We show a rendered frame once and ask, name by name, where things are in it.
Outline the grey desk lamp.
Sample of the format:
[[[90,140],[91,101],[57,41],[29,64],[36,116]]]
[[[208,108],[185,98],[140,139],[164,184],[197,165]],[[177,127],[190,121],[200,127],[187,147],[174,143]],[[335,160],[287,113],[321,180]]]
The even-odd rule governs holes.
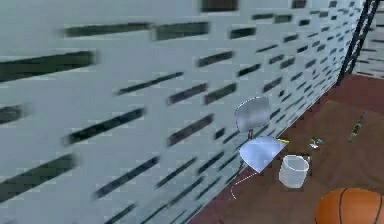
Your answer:
[[[246,142],[239,148],[241,157],[239,171],[248,165],[254,173],[236,182],[231,187],[231,195],[237,199],[234,187],[248,178],[261,173],[286,146],[285,142],[273,136],[255,137],[253,129],[265,126],[270,121],[270,101],[265,96],[256,96],[241,103],[235,111],[237,128],[247,133]]]

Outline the white cup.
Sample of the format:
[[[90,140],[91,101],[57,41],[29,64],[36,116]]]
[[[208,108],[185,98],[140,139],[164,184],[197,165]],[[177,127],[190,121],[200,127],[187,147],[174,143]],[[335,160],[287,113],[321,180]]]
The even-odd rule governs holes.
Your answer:
[[[299,189],[305,181],[308,170],[309,162],[304,157],[286,155],[280,167],[279,181],[288,188]]]

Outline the green pencil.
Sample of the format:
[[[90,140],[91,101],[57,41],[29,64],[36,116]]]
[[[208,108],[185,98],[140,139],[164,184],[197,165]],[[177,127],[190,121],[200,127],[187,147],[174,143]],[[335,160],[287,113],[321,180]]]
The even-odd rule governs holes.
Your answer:
[[[360,117],[359,117],[358,122],[354,125],[354,128],[353,128],[353,130],[352,130],[352,133],[351,133],[351,134],[349,135],[349,137],[348,137],[348,141],[349,141],[349,142],[351,142],[352,139],[353,139],[355,136],[357,136],[357,133],[358,133],[360,127],[362,126],[362,121],[363,121],[363,118],[364,118],[365,114],[366,114],[366,111],[363,111],[362,114],[361,114]]]

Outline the black ladder shelf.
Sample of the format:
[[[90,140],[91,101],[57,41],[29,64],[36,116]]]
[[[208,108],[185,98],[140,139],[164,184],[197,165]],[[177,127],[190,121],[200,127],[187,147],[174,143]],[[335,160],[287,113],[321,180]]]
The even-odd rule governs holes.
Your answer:
[[[354,29],[352,40],[348,45],[348,51],[345,55],[340,73],[337,78],[337,85],[341,84],[346,75],[352,73],[380,2],[381,0],[363,1],[364,6],[356,28]]]

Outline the orange basketball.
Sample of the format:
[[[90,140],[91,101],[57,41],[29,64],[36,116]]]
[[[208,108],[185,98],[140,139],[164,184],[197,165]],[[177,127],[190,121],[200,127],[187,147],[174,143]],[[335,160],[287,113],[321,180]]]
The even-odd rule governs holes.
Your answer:
[[[318,202],[315,224],[384,224],[384,196],[361,188],[339,188]]]

